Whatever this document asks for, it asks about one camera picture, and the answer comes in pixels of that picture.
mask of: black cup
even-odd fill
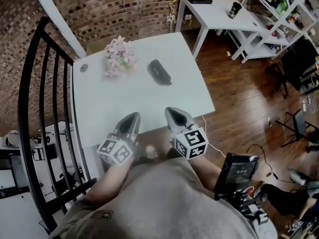
[[[228,16],[232,19],[235,18],[235,16],[237,15],[240,9],[241,9],[241,4],[238,2],[234,2]]]

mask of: black pants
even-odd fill
[[[309,196],[306,190],[290,193],[271,184],[265,184],[261,194],[267,193],[267,199],[280,215],[299,215]]]

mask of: green object on shelf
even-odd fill
[[[279,15],[283,15],[284,12],[287,10],[287,2],[286,0],[283,0],[276,8],[276,12],[279,13]]]

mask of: black metal railing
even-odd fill
[[[18,132],[20,137],[20,152],[22,155],[22,160],[24,164],[24,169],[27,176],[27,181],[29,184],[30,192],[32,194],[33,200],[35,202],[38,211],[47,226],[49,232],[52,232],[57,224],[52,216],[59,209],[66,213],[65,204],[69,201],[76,201],[76,197],[80,194],[85,194],[86,190],[94,185],[96,179],[91,179],[88,171],[88,167],[85,161],[84,152],[81,146],[80,138],[76,134],[79,148],[80,148],[80,156],[82,158],[83,169],[87,177],[87,181],[85,183],[82,182],[79,167],[76,162],[76,157],[74,153],[74,147],[72,143],[70,124],[69,124],[69,113],[68,113],[68,93],[67,93],[67,73],[68,68],[73,68],[73,60],[56,44],[56,42],[44,31],[45,26],[50,22],[49,18],[43,17],[33,35],[31,40],[29,50],[27,52],[21,82],[19,89],[19,98],[18,98]],[[29,89],[31,82],[31,73],[33,70],[33,65],[35,61],[36,52],[40,43],[40,40],[44,40],[46,42],[46,50],[43,58],[42,64],[42,72],[41,72],[41,80],[40,80],[40,91],[39,91],[39,122],[40,122],[40,130],[42,137],[42,147],[43,147],[43,155],[46,162],[47,170],[49,172],[52,189],[56,195],[56,198],[46,202],[41,191],[39,180],[37,178],[33,159],[32,159],[32,151],[30,147],[29,141],[29,124],[28,124],[28,100],[29,100]],[[56,52],[55,63],[54,63],[54,71],[53,71],[53,87],[52,87],[52,111],[53,111],[53,119],[54,119],[54,132],[55,132],[55,140],[57,145],[57,154],[61,163],[62,173],[65,178],[65,182],[67,185],[68,192],[61,194],[57,190],[57,184],[55,180],[55,176],[53,173],[51,161],[48,158],[48,146],[45,140],[45,117],[44,117],[44,89],[45,89],[45,76],[47,71],[47,64],[49,59],[50,50],[54,50]],[[57,75],[58,75],[58,66],[59,59],[64,59],[64,71],[63,71],[63,106],[64,106],[64,119],[66,124],[66,134],[69,142],[69,150],[70,156],[72,159],[72,163],[75,169],[75,175],[79,178],[79,186],[76,188],[71,187],[69,182],[69,176],[66,169],[63,151],[61,147],[60,135],[59,135],[59,126],[58,126],[58,112],[57,112]],[[72,94],[71,102],[74,103],[74,96]],[[77,130],[77,121],[76,121],[76,113],[74,112],[73,125]]]

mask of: table top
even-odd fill
[[[238,0],[213,0],[212,4],[191,4],[188,0],[183,1],[200,23],[204,23],[209,29],[251,32],[262,32],[264,30],[245,7],[239,10],[234,19],[228,16],[233,3],[240,3]]]
[[[79,135],[83,147],[98,145],[126,115],[139,112],[140,133],[167,126],[164,110],[177,107],[193,117],[215,111],[201,72],[181,33],[133,41],[139,65],[117,81],[104,75],[105,51],[74,62],[73,82]],[[172,84],[157,84],[147,67],[158,59]],[[83,64],[87,71],[81,73]]]

